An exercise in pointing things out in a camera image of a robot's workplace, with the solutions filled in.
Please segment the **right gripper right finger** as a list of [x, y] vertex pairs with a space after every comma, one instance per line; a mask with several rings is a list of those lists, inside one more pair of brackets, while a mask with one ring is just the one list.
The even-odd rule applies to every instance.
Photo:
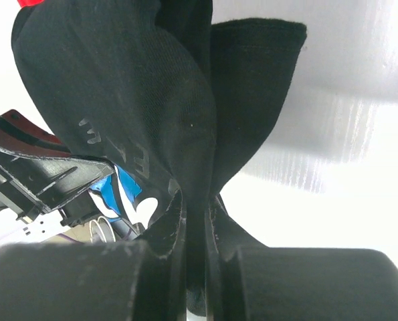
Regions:
[[398, 269], [372, 249], [272, 248], [212, 200], [208, 320], [398, 320]]

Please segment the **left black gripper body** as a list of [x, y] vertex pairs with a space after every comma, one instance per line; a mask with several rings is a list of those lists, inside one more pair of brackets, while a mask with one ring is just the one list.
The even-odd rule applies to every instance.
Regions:
[[0, 208], [35, 220], [59, 211], [75, 227], [100, 216], [89, 190], [114, 174], [107, 160], [76, 156], [16, 110], [0, 115]]

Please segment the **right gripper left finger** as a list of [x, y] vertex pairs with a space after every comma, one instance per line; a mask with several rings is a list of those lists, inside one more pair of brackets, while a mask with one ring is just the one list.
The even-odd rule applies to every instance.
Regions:
[[185, 320], [186, 209], [132, 241], [0, 249], [0, 320]]

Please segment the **black daisy t-shirt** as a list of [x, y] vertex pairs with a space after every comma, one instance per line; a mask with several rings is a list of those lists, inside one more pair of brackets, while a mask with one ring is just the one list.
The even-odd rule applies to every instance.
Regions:
[[44, 1], [21, 8], [11, 47], [52, 132], [168, 202], [187, 204], [187, 308], [205, 315], [208, 202], [255, 155], [281, 113], [303, 23], [214, 24], [211, 1]]

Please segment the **red t-shirt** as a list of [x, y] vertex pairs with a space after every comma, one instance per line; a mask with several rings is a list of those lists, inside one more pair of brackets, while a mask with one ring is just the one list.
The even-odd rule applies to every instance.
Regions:
[[17, 2], [21, 8], [24, 8], [39, 5], [40, 3], [43, 3], [44, 0], [17, 0]]

